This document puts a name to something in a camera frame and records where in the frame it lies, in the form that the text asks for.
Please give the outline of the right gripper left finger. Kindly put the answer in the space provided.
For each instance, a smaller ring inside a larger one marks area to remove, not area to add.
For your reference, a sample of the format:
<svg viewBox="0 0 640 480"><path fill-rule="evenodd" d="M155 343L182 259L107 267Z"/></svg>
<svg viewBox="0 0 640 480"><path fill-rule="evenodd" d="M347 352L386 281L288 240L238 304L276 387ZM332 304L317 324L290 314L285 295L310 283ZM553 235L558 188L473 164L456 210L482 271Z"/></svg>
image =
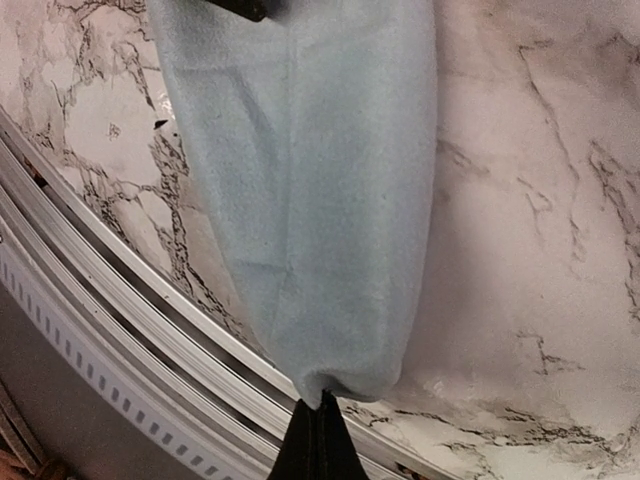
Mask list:
<svg viewBox="0 0 640 480"><path fill-rule="evenodd" d="M318 411L296 403L269 480L317 480L319 476Z"/></svg>

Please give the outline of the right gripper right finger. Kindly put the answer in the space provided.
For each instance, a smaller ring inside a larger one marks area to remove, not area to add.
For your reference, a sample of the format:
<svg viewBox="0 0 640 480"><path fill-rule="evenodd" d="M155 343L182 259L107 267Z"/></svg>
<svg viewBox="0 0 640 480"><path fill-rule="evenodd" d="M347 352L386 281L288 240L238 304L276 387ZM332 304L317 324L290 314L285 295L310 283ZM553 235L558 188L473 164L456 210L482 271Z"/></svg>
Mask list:
<svg viewBox="0 0 640 480"><path fill-rule="evenodd" d="M368 480L336 398L324 391L318 410L318 478Z"/></svg>

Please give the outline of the blue cleaning cloth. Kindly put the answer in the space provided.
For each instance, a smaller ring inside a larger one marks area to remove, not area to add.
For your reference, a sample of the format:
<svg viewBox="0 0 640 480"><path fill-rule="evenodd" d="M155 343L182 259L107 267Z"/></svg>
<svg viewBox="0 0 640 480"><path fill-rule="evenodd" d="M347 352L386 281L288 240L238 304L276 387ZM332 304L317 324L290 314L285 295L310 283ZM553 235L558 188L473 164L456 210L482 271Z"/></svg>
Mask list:
<svg viewBox="0 0 640 480"><path fill-rule="evenodd" d="M419 303L436 153L429 1L147 5L184 150L268 357L317 408L382 399Z"/></svg>

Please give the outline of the black glasses case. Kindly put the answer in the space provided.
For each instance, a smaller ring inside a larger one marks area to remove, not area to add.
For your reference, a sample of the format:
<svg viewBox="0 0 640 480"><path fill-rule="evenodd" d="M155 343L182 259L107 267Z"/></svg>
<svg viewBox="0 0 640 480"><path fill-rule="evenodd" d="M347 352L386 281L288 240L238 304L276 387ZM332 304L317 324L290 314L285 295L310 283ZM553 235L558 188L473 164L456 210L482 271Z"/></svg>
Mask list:
<svg viewBox="0 0 640 480"><path fill-rule="evenodd" d="M206 0L207 3L254 23L277 19L289 11L286 0Z"/></svg>

